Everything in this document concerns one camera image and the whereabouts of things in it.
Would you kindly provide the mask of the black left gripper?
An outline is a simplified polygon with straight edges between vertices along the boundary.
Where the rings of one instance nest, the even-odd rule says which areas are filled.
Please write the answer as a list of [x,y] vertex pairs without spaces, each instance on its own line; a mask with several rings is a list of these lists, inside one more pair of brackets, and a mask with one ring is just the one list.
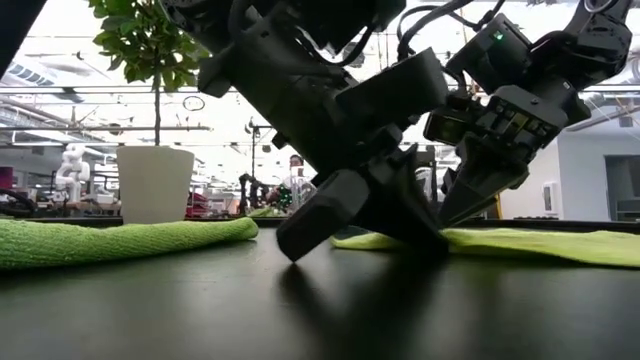
[[396,124],[367,130],[336,102],[353,85],[342,68],[317,63],[274,14],[243,20],[218,13],[198,40],[212,58],[198,87],[212,96],[235,88],[317,172],[314,195],[277,229],[283,254],[304,257],[330,236],[358,226],[428,257],[449,252],[442,225],[416,180],[418,146],[398,147]]

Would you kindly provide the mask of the white wall box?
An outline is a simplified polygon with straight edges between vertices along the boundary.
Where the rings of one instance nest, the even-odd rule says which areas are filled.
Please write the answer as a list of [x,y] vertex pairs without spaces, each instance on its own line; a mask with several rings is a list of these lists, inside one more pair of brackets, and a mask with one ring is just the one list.
[[557,182],[550,181],[542,184],[543,208],[548,215],[558,215],[560,213],[557,192]]

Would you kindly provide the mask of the black metal frame rig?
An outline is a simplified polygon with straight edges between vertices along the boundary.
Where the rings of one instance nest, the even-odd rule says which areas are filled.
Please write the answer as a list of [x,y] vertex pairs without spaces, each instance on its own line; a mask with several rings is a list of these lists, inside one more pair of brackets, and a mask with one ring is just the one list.
[[253,122],[253,118],[250,118],[249,122],[245,126],[245,130],[247,133],[251,134],[251,177],[256,181],[256,146],[260,142],[261,131],[266,130],[269,132],[273,130],[273,127],[271,125],[256,125]]

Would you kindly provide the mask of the green leafy plant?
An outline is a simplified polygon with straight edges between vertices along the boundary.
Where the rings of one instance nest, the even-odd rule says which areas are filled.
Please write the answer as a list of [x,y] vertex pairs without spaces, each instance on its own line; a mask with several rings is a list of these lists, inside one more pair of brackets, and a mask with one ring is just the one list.
[[149,82],[154,94],[154,144],[161,143],[161,94],[196,84],[209,52],[170,22],[163,0],[88,0],[101,21],[93,43],[128,83]]

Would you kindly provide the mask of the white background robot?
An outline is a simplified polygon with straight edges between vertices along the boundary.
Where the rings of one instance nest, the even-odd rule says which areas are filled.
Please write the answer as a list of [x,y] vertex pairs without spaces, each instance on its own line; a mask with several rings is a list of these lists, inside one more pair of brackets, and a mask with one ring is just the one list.
[[62,153],[62,163],[55,173],[54,202],[77,203],[81,200],[82,185],[90,177],[90,165],[83,160],[85,150],[85,146],[80,144],[66,146]]

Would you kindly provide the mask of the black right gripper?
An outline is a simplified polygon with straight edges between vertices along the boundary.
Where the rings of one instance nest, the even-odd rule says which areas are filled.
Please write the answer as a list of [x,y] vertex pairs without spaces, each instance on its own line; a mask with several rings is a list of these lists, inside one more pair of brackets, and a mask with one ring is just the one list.
[[590,117],[591,111],[566,82],[550,82],[529,91],[505,85],[482,104],[459,93],[465,130],[459,142],[460,164],[442,177],[445,195],[438,217],[458,224],[495,202],[495,196],[528,176],[528,164],[562,130]]

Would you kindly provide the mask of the person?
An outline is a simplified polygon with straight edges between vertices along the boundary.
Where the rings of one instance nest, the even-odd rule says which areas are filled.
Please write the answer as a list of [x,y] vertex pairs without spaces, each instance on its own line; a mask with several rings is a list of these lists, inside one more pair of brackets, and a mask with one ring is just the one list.
[[268,202],[278,212],[289,215],[309,200],[315,190],[304,175],[304,160],[294,154],[289,158],[289,175],[271,190]]

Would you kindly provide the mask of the white plant pot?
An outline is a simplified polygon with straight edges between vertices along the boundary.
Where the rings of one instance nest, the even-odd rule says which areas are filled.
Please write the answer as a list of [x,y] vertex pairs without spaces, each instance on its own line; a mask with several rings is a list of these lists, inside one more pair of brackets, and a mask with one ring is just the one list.
[[193,153],[163,146],[124,146],[116,155],[125,224],[184,220]]

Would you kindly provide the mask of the yellow-green microfiber towel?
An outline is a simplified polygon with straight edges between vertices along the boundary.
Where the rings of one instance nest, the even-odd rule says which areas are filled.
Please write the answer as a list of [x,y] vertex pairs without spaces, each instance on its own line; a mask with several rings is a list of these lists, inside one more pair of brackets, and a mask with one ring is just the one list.
[[586,233],[525,229],[455,229],[439,232],[455,255],[566,260],[591,266],[640,270],[640,235],[615,231]]

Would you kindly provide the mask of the green microfiber towel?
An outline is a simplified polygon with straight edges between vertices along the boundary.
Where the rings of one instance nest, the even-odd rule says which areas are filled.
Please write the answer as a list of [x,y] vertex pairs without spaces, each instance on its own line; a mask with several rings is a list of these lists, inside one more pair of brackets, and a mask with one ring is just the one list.
[[250,218],[90,228],[0,219],[0,271],[80,265],[248,241],[259,234]]

